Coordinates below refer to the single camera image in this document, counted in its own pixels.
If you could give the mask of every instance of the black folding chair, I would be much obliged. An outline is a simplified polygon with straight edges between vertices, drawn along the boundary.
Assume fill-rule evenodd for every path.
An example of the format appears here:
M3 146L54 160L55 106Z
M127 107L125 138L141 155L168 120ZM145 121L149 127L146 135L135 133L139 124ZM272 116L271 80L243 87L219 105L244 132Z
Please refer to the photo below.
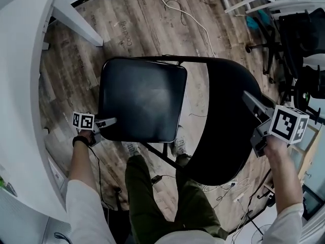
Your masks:
M177 65L158 61L178 62ZM204 63L209 74L209 109L205 128L192 158L181 167L167 156L176 137L187 71L183 62ZM256 118L242 101L246 90L262 100L259 85L242 65L227 59L191 56L117 57L102 69L98 119L117 122L100 129L113 141L140 142L149 151L210 186L233 179L252 147ZM162 152L148 143L164 143Z

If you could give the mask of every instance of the green pants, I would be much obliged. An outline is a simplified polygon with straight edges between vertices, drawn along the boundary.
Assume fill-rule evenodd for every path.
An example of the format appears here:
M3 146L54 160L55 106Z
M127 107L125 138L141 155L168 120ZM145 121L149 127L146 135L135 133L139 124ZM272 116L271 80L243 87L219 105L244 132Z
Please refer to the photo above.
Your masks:
M187 161L186 155L176 159L180 165L184 165ZM171 232L183 230L203 230L213 237L227 238L228 233L221 228L214 210L199 185L181 172L176 171L179 200L174 222L166 221L153 198L149 170L142 156L129 158L125 183L132 232L138 244L154 244Z

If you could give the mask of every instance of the shoe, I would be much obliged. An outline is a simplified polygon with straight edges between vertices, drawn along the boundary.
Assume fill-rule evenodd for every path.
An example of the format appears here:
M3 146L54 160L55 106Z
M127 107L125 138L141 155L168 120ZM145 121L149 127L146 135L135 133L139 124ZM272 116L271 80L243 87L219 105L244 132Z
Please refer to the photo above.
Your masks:
M134 142L122 142L122 145L125 151L128 154L128 157L139 156L140 148L137 143Z
M186 154L186 132L182 126L178 126L175 141L172 143L172 154L174 157Z

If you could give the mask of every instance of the shirt sleeve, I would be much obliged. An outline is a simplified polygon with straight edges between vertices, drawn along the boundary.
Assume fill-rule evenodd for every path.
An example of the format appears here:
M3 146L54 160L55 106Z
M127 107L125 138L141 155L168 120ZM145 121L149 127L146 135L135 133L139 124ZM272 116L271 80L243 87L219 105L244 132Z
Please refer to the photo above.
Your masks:
M298 244L302 232L302 203L284 209L263 236L262 244Z
M66 205L72 243L116 244L105 220L101 199L94 189L79 180L70 180Z

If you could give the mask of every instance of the person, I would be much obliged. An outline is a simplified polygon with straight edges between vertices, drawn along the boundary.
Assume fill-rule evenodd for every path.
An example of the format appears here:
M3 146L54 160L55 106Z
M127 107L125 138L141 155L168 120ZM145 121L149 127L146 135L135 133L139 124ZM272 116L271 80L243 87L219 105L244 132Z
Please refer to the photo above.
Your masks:
M74 143L70 181L66 197L67 213L72 229L72 243L116 243L107 222L91 169L87 142L90 133L81 131ZM225 243L228 233L220 222L199 185L176 171L179 194L174 222L166 221L153 198L148 167L135 143L123 142L129 153L125 183L129 196L132 233L139 244ZM172 145L176 162L184 166L186 154L185 132L179 127ZM263 237L263 244L295 244L299 242L303 213L302 188L286 144L267 137L265 154L269 159L275 187L278 216Z

